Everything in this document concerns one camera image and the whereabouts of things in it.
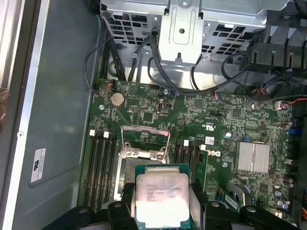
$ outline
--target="heatsink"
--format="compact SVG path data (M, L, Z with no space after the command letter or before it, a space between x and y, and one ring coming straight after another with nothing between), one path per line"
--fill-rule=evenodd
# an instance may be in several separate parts
M238 142L235 169L251 173L267 174L269 170L270 146Z

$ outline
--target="cable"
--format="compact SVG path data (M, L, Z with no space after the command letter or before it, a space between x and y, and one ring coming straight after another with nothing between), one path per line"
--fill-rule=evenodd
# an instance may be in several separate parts
M135 54L137 54L137 57L139 56L139 52L140 50L145 47L148 43L150 42L150 37L146 38L139 46L138 48L135 50ZM132 81L133 80L133 76L134 76L134 72L136 69L136 65L138 63L138 58L137 57L133 57L132 60L132 65L131 65L131 70L128 76L128 81Z
M84 66L83 66L83 73L84 73L84 79L86 82L87 87L90 89L90 91L95 92L95 93L99 93L99 90L95 90L94 88L91 87L90 82L88 81L88 76L87 76L87 62L89 57L96 52L97 50L103 48L106 44L106 42L108 42L110 39L112 39L112 36L109 36L106 40L104 40L99 46L97 46L95 49L93 49L90 53L88 53L84 59Z
M149 79L155 83L156 85L160 86L161 88L164 88L164 89L169 89L168 86L162 84L162 83L159 83L157 80L155 80L152 75L150 74L150 68L151 68L151 62L153 60L153 57L151 57L149 60L148 60L148 64L147 64L147 74L148 74L148 77Z
M286 81L290 81L296 84L301 84L301 85L307 85L307 79L305 78L301 78L301 77L297 77L295 76L293 72L288 72L285 70L280 70L278 68L275 68L272 70L272 73L278 77L280 77L281 79L284 79Z
M227 63L227 61L235 56L241 56L241 55L245 55L246 52L240 52L240 53L233 53L231 55L229 55L222 63L222 66L221 66L221 71L222 71L222 75L224 76L224 78L226 78L226 80L229 80L231 79L231 77L226 73L226 70L225 70L225 64ZM240 83L239 81L234 81L234 83L238 84L239 86L243 87L243 84Z
M194 86L194 88L195 88L196 90L200 90L200 89L199 89L198 86L196 85L195 78L194 78L194 71L195 71L195 67L200 63L201 57L202 57L202 55L200 55L200 57L198 58L198 60L197 60L197 62L196 62L196 64L195 64L195 66L193 66L192 69L191 69L191 80L192 80L192 83L193 83L192 86Z
M303 18L307 16L307 3L305 0L293 0L295 3L296 9L300 12Z
M234 77L232 77L231 79L224 81L223 83L216 85L214 87L205 89L205 90L198 90L198 91L183 91L180 90L168 77L168 75L165 73L165 71L163 70L161 63L160 63L160 56L159 56L159 50L158 50L158 45L157 45L157 37L156 35L152 34L151 37L151 47L152 47L152 53L153 53L153 60L155 62L155 65L157 66L157 69L159 71L159 73L161 74L161 77L163 78L163 80L168 84L168 86L172 89L174 89L175 91L177 91L178 93L184 95L184 96L195 96L195 95L199 95L199 94L205 94L211 91L215 91L218 90L220 88L225 87L226 85L228 85L229 83L233 82L234 80L236 80L242 73L243 71L239 72L238 74L236 74Z
M110 45L110 51L111 51L111 55L112 55L112 58L113 58L114 68L116 70L118 80L126 81L125 70L124 70L123 64L120 60L120 56L118 54L117 47L116 47L116 44L115 44L113 38L110 39L109 45Z

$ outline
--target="chip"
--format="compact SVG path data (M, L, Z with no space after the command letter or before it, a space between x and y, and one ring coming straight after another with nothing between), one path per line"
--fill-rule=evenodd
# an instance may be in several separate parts
M143 122L153 122L153 113L144 112Z
M269 190L269 186L267 184L260 184L260 192L267 194Z
M203 101L200 99L195 99L194 108L201 109Z
M240 115L241 115L241 110L239 110L239 109L234 109L234 110L232 111L232 117L240 118Z

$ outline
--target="gray metal panel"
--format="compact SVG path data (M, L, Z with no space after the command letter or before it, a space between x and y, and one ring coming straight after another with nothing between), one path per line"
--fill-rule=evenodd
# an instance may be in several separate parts
M83 61L97 31L98 20L84 1L50 0L12 229L41 229L76 206L89 105ZM42 179L30 183L41 148Z
M263 0L202 0L201 9L215 12L229 12L235 14L257 15L263 10L279 11L289 0L263 1ZM109 11L134 13L164 13L169 0L101 0Z
M11 83L24 0L0 1L0 87Z

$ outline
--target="screw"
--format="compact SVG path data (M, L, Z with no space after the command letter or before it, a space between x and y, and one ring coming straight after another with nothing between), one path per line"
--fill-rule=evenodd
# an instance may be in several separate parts
M168 95L168 89L163 89L163 94Z
M17 137L18 138L22 138L24 136L24 133L22 132L22 131L19 131L18 133L17 133Z
M217 202L212 202L211 205L212 205L213 207L219 207L219 206L220 206L220 204L217 203Z
M151 50L150 50L150 47L145 47L145 54L150 54Z
M256 212L256 210L253 207L247 207L246 210L248 212Z

